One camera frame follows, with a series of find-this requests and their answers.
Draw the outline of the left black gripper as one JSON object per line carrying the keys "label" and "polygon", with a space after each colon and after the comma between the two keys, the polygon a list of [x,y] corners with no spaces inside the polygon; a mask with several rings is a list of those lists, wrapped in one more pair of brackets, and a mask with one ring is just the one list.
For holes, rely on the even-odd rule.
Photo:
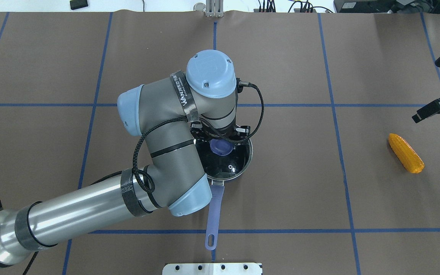
{"label": "left black gripper", "polygon": [[223,140],[234,145],[239,145],[246,143],[245,139],[251,134],[251,127],[231,123],[222,129],[213,129],[205,123],[192,122],[190,132],[197,141],[210,142],[211,140]]}

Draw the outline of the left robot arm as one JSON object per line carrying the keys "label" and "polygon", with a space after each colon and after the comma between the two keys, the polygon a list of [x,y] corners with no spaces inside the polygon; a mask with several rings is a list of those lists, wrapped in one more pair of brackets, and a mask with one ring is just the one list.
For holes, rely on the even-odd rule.
{"label": "left robot arm", "polygon": [[186,71],[122,93],[121,121],[139,136],[131,168],[19,210],[5,210],[0,201],[0,269],[160,208],[181,217],[206,207],[212,192],[196,144],[213,139],[236,146],[258,131],[236,122],[243,87],[261,96],[256,85],[236,76],[230,57],[208,49],[195,54]]}

